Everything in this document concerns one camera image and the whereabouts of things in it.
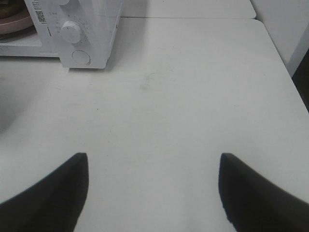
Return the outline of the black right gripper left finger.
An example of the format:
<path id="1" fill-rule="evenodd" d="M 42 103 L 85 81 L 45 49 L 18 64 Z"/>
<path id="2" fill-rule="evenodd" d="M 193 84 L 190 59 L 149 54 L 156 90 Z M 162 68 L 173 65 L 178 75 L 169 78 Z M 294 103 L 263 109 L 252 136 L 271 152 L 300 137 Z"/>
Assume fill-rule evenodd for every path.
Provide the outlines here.
<path id="1" fill-rule="evenodd" d="M 76 153 L 39 182 L 0 204 L 0 230 L 72 232 L 87 193 L 87 154 Z"/>

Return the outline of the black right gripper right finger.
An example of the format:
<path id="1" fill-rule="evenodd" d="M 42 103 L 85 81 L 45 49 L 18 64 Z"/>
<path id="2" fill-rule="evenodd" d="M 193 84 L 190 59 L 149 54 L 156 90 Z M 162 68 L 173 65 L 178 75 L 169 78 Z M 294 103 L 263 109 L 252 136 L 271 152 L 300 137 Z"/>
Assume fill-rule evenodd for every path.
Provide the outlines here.
<path id="1" fill-rule="evenodd" d="M 309 205 L 273 184 L 237 156 L 220 157 L 218 189 L 238 232 L 307 232 Z"/>

